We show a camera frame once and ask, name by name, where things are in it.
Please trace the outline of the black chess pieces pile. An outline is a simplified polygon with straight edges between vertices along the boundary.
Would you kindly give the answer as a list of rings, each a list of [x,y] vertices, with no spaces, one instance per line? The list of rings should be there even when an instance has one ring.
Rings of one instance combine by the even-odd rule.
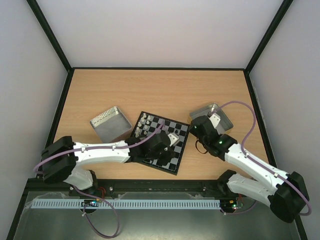
[[[169,126],[169,127],[168,127],[168,132],[169,132],[169,133],[172,133],[173,131],[174,131],[174,128]]]

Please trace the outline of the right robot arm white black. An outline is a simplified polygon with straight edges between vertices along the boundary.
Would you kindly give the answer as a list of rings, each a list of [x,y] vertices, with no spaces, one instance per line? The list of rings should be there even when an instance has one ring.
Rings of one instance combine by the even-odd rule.
[[[189,132],[207,153],[240,168],[250,178],[226,170],[218,178],[218,191],[224,196],[245,195],[269,207],[280,220],[292,223],[310,200],[303,176],[271,166],[233,137],[218,133],[219,121],[216,114],[199,116],[191,121]]]

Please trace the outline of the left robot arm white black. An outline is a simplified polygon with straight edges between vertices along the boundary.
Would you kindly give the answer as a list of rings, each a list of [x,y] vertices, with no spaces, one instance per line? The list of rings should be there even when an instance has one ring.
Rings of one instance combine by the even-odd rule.
[[[100,144],[74,142],[71,136],[64,136],[41,154],[43,180],[46,184],[64,182],[79,190],[87,190],[96,184],[96,174],[93,170],[86,170],[86,165],[153,160],[166,165],[174,157],[174,147],[179,141],[176,134],[163,131],[146,138],[129,137]]]

